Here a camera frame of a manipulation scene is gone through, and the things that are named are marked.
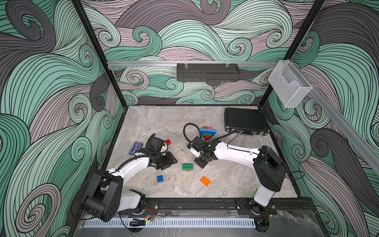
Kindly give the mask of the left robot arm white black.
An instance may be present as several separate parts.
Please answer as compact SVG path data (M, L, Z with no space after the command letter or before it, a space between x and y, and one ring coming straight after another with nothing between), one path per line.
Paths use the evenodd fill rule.
M123 194L123 186L138 172L148 167L164 170L177 163L171 152L155 154L144 151L136 153L113 169L100 169L88 181L80 207L84 212L104 222L110 221L117 213L123 211L140 214L145 210L146 195L133 189Z

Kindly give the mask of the green long lego brick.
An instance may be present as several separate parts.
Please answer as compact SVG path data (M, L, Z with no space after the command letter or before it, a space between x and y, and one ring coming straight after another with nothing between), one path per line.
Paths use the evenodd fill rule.
M202 133L201 135L202 137L209 137L209 138L214 136L214 134L212 133Z

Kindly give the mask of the orange lego brick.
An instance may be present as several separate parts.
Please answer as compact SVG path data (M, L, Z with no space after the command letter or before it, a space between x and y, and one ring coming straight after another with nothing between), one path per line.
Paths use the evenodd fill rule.
M208 187L210 185L210 183L211 183L211 181L208 178L206 178L205 176L203 176L200 181L206 187Z

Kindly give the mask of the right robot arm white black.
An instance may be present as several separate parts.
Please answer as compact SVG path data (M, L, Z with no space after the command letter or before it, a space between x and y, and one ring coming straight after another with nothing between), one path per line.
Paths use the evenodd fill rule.
M227 160L252 168L260 182L250 202L254 214L271 216L275 214L271 199L281 191L287 174L287 165L284 160L268 146L261 148L243 148L229 145L220 140L209 143L194 141L187 145L189 151L195 155L194 162L200 167L212 160Z

